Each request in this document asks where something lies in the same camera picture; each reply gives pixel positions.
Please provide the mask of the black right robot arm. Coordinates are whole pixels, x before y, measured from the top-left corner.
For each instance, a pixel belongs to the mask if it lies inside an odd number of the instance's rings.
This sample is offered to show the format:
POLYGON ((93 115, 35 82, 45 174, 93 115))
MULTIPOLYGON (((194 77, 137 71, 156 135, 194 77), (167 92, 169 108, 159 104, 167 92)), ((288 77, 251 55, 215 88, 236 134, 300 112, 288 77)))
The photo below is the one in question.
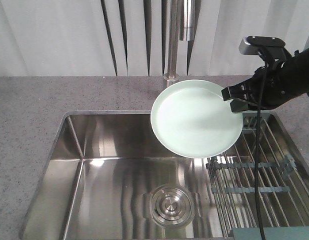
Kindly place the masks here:
POLYGON ((257 54, 265 66, 254 75, 221 91, 224 101, 231 101, 233 113, 273 110, 309 92, 309 48, 287 60, 277 60, 262 47, 257 54))

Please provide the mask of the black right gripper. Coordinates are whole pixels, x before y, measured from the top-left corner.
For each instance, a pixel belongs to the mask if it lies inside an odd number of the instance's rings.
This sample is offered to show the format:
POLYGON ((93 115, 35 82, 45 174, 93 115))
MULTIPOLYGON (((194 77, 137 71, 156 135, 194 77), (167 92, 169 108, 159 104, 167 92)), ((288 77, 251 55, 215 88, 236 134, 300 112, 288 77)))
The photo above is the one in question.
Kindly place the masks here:
POLYGON ((254 54, 264 61, 264 66, 257 68, 248 80, 221 90, 223 100, 231 100, 233 113, 275 109, 288 97, 279 71, 293 56, 284 48, 258 48, 254 54))

